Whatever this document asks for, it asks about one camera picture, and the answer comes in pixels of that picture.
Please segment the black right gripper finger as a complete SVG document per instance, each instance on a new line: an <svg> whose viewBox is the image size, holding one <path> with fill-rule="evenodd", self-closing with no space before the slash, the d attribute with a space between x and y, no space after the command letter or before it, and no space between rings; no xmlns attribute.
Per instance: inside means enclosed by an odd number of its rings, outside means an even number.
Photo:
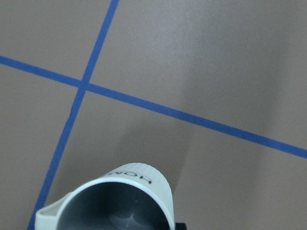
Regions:
<svg viewBox="0 0 307 230"><path fill-rule="evenodd" d="M187 230L187 226L185 223L177 222L176 223L176 230Z"/></svg>

